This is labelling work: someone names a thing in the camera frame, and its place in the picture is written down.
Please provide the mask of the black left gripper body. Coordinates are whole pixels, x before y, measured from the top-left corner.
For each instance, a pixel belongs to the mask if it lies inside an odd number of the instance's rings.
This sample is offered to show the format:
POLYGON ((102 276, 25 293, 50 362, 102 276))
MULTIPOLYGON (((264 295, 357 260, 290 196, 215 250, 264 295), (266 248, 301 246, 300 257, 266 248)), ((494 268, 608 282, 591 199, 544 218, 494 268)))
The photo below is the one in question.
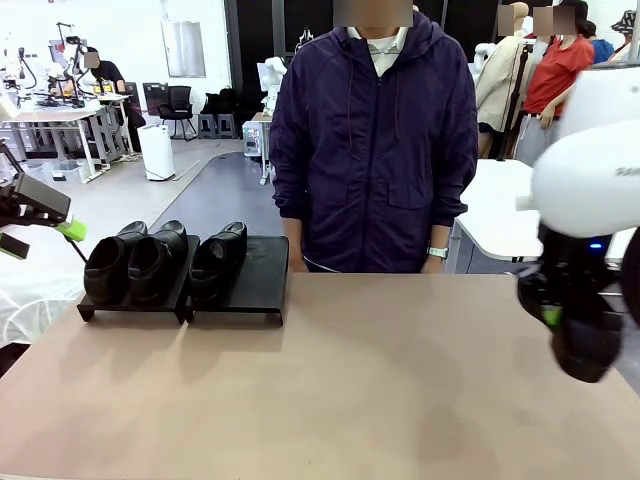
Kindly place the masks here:
POLYGON ((18 173, 1 188, 1 226, 56 227, 69 219, 71 199, 48 184, 18 173))

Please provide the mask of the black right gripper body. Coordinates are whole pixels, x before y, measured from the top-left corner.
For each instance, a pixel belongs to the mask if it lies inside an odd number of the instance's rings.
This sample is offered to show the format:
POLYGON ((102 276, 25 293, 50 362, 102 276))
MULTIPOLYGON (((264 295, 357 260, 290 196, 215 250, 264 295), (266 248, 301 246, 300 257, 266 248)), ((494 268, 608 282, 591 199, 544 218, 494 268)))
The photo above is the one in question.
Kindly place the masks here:
POLYGON ((538 278, 542 285, 537 317, 543 306, 561 306, 563 315, 574 313, 580 321, 620 321, 623 315, 611 308, 601 292, 618 279, 606 261, 613 236, 575 238, 544 223, 538 227, 543 246, 538 278))

